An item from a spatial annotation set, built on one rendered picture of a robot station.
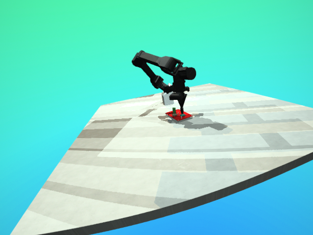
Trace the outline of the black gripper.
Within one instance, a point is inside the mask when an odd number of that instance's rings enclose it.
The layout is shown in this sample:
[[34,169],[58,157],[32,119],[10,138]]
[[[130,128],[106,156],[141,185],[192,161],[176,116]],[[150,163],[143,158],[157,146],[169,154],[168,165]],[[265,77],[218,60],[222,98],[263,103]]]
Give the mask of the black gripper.
[[169,99],[178,100],[180,107],[183,108],[187,96],[184,92],[189,92],[190,89],[188,86],[185,87],[185,80],[182,79],[174,80],[173,85],[175,85],[176,93],[170,94]]

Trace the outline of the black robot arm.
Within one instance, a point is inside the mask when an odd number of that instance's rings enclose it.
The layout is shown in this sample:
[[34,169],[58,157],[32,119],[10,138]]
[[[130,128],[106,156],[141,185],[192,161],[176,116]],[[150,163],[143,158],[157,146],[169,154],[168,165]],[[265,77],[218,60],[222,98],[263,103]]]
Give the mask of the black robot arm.
[[131,62],[134,66],[141,68],[148,75],[151,84],[156,89],[160,88],[167,94],[172,91],[176,92],[175,85],[166,85],[163,82],[164,79],[161,76],[156,75],[147,63],[160,67],[163,72],[173,76],[173,80],[193,80],[196,77],[196,70],[193,67],[183,67],[183,62],[173,57],[159,57],[141,50],[135,54]]

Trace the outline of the red circuit board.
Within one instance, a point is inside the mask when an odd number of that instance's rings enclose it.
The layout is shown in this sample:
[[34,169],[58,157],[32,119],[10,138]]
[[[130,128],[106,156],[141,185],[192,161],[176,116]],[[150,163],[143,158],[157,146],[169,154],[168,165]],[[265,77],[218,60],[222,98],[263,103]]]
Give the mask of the red circuit board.
[[180,109],[177,109],[175,107],[173,107],[173,110],[170,111],[170,112],[167,112],[166,115],[169,115],[170,117],[174,118],[175,120],[179,121],[180,120],[183,120],[183,119],[186,119],[186,118],[189,118],[193,115],[191,114],[188,114],[187,112],[184,112],[184,108],[180,108]]

